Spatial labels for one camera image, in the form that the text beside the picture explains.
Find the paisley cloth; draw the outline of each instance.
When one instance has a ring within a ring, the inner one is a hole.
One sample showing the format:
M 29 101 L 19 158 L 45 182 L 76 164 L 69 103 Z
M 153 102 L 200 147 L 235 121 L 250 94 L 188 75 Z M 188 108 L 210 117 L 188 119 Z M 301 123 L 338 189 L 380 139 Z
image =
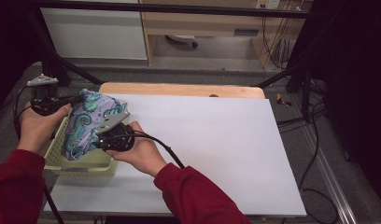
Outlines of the paisley cloth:
M 62 155 L 70 161 L 79 160 L 88 151 L 95 149 L 92 142 L 98 141 L 95 128 L 104 115 L 122 113 L 127 104 L 99 92 L 82 90 L 85 96 L 81 104 L 74 105 L 65 130 Z

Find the white cabinet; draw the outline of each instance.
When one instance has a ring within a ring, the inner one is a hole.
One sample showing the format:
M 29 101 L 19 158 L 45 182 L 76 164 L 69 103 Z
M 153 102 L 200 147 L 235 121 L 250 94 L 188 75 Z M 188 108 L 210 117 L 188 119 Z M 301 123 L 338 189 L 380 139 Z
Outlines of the white cabinet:
M 136 0 L 105 2 L 137 3 Z M 63 57 L 147 59 L 139 12 L 56 8 L 41 10 L 54 46 Z

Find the hand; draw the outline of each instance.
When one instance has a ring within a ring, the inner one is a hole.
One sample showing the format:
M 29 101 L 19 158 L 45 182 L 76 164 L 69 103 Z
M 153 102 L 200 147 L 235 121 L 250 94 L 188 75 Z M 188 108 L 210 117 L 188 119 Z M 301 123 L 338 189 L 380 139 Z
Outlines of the hand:
M 143 132 L 138 122 L 135 121 L 129 125 L 133 130 Z M 138 171 L 153 177 L 167 164 L 155 143 L 143 137 L 136 137 L 134 146 L 129 151 L 107 150 L 106 153 L 114 160 L 129 162 Z
M 21 139 L 17 148 L 32 151 L 43 157 L 46 153 L 45 145 L 60 121 L 68 115 L 70 108 L 70 104 L 64 105 L 56 113 L 46 117 L 36 114 L 32 108 L 22 112 Z

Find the wooden edge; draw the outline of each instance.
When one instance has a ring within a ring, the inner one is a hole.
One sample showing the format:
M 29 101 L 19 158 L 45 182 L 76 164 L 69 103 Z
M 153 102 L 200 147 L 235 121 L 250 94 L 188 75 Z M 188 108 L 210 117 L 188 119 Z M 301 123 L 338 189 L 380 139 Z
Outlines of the wooden edge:
M 264 99 L 261 88 L 239 86 L 210 86 L 182 84 L 119 83 L 107 82 L 100 88 L 101 93 L 139 95 L 179 95 Z

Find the floor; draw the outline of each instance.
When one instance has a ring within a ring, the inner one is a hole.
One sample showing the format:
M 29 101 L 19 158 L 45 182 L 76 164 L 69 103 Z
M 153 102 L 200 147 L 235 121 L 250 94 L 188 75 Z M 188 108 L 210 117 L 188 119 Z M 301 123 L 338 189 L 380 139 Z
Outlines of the floor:
M 158 39 L 158 47 L 155 52 L 155 60 L 152 65 L 146 62 L 130 61 L 101 61 L 90 62 L 75 60 L 79 66 L 101 79 L 110 81 L 127 82 L 166 82 L 166 83 L 190 83 L 190 84 L 215 84 L 215 85 L 240 85 L 249 86 L 258 84 L 268 77 L 273 76 L 279 69 L 270 67 L 261 69 L 258 57 L 255 56 L 249 39 L 226 38 L 226 37 L 197 37 L 199 47 L 193 49 L 191 45 L 177 43 L 164 36 Z M 40 68 L 33 66 L 24 73 L 24 78 L 38 76 Z M 74 82 L 70 89 L 63 92 L 76 92 L 79 88 L 89 85 L 81 78 L 73 75 Z M 273 86 L 264 89 L 266 97 L 270 99 L 276 120 L 298 118 L 299 108 L 297 102 L 300 94 L 287 94 L 285 85 L 287 79 L 277 81 Z M 18 83 L 13 89 L 23 85 Z M 277 102 L 277 94 L 280 94 L 284 103 Z M 20 104 L 25 104 L 30 95 L 25 93 Z M 317 104 L 321 96 L 313 94 L 311 103 Z M 7 113 L 10 107 L 0 110 L 0 162 L 4 161 L 10 150 L 16 146 L 16 141 L 9 144 L 2 140 L 3 134 L 9 134 L 7 139 L 14 138 L 10 128 L 11 120 Z M 293 131 L 302 123 L 293 124 L 280 128 L 281 137 L 289 158 L 295 179 L 299 181 L 313 156 L 315 134 L 311 125 L 302 126 Z M 362 170 L 356 163 L 348 162 L 344 158 L 344 151 L 338 141 L 335 130 L 330 125 L 329 116 L 320 117 L 317 121 L 319 146 L 332 168 L 338 184 L 349 205 L 352 220 L 339 218 L 337 223 L 381 223 L 381 202 L 375 195 L 374 190 L 365 179 Z M 306 176 L 304 186 L 318 189 L 326 195 L 331 195 L 329 182 L 324 175 L 326 171 L 320 165 L 320 161 L 314 163 Z M 57 175 L 44 172 L 48 186 L 54 186 Z M 305 207 L 318 219 L 330 222 L 334 219 L 334 210 L 327 200 L 317 194 L 305 193 L 303 196 Z M 93 217 L 73 214 L 63 214 L 66 223 L 95 223 Z M 280 217 L 251 217 L 253 223 L 281 223 Z M 310 217 L 289 218 L 286 223 L 316 223 Z M 38 223 L 55 223 L 50 213 L 41 212 Z

